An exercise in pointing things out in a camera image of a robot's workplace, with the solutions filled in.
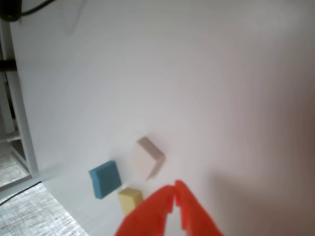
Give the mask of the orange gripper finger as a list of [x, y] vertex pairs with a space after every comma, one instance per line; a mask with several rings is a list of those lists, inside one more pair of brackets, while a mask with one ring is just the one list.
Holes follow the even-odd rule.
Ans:
[[222, 232], [187, 185], [175, 181], [176, 206], [180, 208], [182, 229], [188, 236], [221, 236]]
[[166, 185], [143, 201], [122, 221], [117, 236], [162, 236], [173, 211], [175, 187]]

